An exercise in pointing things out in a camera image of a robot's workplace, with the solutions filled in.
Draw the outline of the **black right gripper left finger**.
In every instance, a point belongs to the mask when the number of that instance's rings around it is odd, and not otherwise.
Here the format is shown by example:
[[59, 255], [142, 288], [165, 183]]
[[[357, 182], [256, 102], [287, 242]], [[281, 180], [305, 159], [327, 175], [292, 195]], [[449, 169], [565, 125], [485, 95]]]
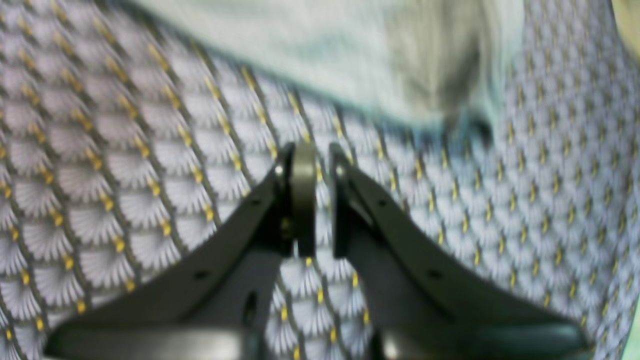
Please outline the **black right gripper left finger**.
[[64, 322], [47, 360], [274, 360], [284, 259], [316, 253], [316, 149], [289, 143], [211, 239], [134, 291]]

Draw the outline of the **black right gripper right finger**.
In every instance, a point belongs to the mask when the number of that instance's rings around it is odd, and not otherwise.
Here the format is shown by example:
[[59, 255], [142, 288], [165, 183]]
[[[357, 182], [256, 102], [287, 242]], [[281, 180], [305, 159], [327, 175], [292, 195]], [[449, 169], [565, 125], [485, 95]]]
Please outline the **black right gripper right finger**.
[[363, 285], [367, 360], [587, 360], [569, 317], [478, 276], [416, 225], [336, 143], [328, 148], [333, 255]]

